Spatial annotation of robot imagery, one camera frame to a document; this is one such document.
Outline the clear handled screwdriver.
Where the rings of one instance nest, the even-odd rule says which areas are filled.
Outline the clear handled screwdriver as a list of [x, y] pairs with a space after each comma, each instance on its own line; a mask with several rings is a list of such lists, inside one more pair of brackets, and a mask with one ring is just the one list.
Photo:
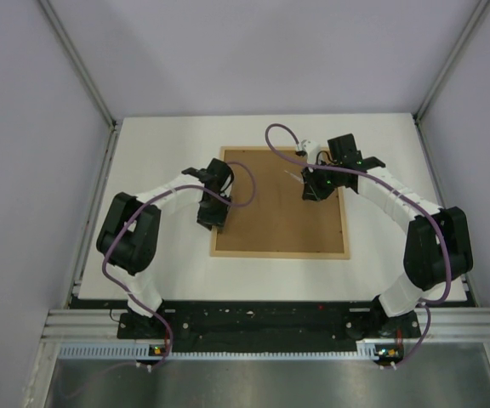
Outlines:
[[302, 176], [298, 176], [298, 175], [296, 175], [294, 173], [289, 172], [288, 170], [284, 170], [284, 172], [286, 174], [288, 174], [292, 179], [294, 179], [297, 182], [299, 182], [300, 184], [304, 184], [304, 180], [303, 180]]

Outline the wooden picture frame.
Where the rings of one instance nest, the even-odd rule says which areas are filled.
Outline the wooden picture frame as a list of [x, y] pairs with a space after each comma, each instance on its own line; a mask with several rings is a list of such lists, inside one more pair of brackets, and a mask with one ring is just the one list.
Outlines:
[[225, 227], [212, 233], [210, 255], [219, 258], [350, 259], [344, 192], [304, 201], [294, 165], [267, 147], [225, 146], [225, 162], [240, 162], [256, 182], [254, 200], [229, 210]]

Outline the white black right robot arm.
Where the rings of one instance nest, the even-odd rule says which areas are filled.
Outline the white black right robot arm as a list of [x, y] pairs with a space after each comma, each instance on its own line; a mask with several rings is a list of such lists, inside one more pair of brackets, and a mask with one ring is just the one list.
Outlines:
[[348, 188], [370, 200], [406, 235], [403, 271], [374, 298], [361, 334], [387, 337], [396, 331], [401, 316], [416, 305], [438, 305], [447, 300], [452, 284], [471, 270], [473, 257], [464, 211], [444, 208], [414, 193], [398, 181], [377, 157], [364, 157], [355, 138], [346, 134], [330, 139], [330, 153], [322, 159], [320, 145], [298, 142], [296, 153], [306, 159], [301, 175], [303, 199], [322, 201], [337, 188]]

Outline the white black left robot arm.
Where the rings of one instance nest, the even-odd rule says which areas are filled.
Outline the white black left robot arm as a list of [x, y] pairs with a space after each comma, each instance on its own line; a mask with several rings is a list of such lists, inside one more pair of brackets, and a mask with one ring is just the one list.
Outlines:
[[156, 337], [166, 330], [166, 318], [157, 311], [162, 296], [147, 274], [158, 244], [162, 218], [195, 205], [197, 223], [220, 230], [231, 203], [234, 173], [214, 158], [207, 167], [188, 167], [170, 182], [153, 190], [130, 195], [121, 192], [112, 199], [96, 241], [103, 255], [101, 271], [128, 298], [128, 312], [121, 323], [129, 330]]

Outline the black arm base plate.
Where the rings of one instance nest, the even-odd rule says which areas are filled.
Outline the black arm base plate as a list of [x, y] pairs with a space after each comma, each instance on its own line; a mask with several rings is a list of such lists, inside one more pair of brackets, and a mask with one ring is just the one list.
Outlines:
[[330, 340], [419, 337], [414, 312], [385, 318], [370, 302], [338, 301], [185, 301], [165, 300], [157, 316], [147, 318], [128, 310], [121, 315], [121, 339], [174, 341], [210, 340], [237, 343], [281, 335], [290, 340], [303, 335], [326, 335]]

